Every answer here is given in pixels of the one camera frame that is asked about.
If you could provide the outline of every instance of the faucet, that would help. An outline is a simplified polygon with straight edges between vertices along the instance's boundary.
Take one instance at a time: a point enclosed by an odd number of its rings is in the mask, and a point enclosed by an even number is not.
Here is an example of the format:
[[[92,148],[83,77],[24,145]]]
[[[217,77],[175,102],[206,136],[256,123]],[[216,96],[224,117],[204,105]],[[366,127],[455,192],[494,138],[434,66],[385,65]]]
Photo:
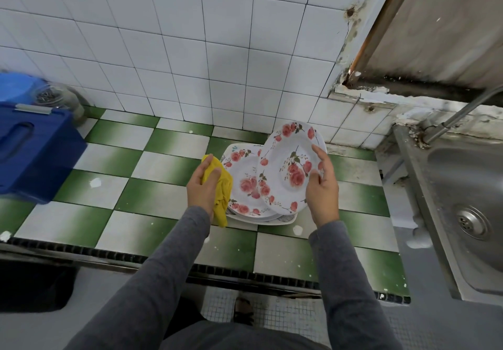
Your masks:
[[[458,123],[461,118],[466,117],[470,112],[474,111],[478,105],[481,105],[483,102],[490,99],[493,95],[500,92],[503,92],[503,85],[500,85],[493,89],[485,90],[481,95],[479,95],[469,104],[466,104],[465,107],[463,107],[460,111],[450,117],[447,121],[442,122],[438,126],[430,125],[429,127],[425,128],[423,136],[421,137],[422,143],[430,145],[433,141],[436,141],[439,137],[449,131],[451,127]]]

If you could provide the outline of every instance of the floor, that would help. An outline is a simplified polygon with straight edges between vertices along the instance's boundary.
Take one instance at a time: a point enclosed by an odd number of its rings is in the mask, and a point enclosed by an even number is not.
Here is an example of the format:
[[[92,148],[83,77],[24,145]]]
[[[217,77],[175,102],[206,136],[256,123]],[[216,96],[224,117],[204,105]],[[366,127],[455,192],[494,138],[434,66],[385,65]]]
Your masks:
[[[395,228],[412,295],[410,306],[383,303],[395,335],[406,350],[496,350],[503,347],[503,310],[500,307],[453,300],[444,284],[432,248],[411,249],[405,244],[412,230]],[[2,349],[62,349],[69,339],[104,305],[129,275],[81,269],[67,306],[42,314],[0,314]],[[230,321],[237,292],[190,287],[203,315]],[[247,294],[258,325],[295,332],[328,345],[320,300],[290,300]]]
[[[267,134],[86,107],[88,147],[46,205],[0,200],[0,233],[149,256],[182,216],[185,185],[205,153]],[[375,291],[409,296],[374,152],[328,145],[341,218]],[[212,226],[197,264],[317,282],[306,208],[294,224]]]

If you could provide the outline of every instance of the white plate with red roses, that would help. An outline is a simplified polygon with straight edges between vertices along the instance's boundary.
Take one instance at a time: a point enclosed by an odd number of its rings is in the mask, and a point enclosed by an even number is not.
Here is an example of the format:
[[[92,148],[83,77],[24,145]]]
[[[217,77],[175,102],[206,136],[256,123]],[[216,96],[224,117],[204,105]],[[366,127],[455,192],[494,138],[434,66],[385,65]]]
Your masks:
[[[232,175],[232,192],[229,207],[257,222],[277,219],[283,214],[274,212],[261,199],[270,189],[263,181],[257,181],[256,167],[262,145],[251,143],[231,144],[223,153],[221,162]]]
[[[267,189],[260,197],[275,213],[298,213],[307,206],[309,173],[318,169],[322,175],[313,144],[326,152],[321,134],[313,126],[296,121],[274,131],[258,154],[256,181]]]

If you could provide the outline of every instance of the white paint splatter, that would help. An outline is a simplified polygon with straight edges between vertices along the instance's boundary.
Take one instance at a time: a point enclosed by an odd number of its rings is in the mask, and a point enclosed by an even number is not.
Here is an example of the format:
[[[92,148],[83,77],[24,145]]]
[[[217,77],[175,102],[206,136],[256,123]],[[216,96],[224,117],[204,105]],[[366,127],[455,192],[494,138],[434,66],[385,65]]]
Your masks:
[[[301,226],[294,226],[293,227],[293,233],[295,236],[300,236],[302,235],[302,231],[304,231],[304,228]]]
[[[12,233],[10,233],[9,231],[3,231],[0,234],[0,241],[7,243],[11,236],[12,236]]]
[[[89,186],[91,186],[91,188],[101,187],[101,179],[94,178],[89,182]]]

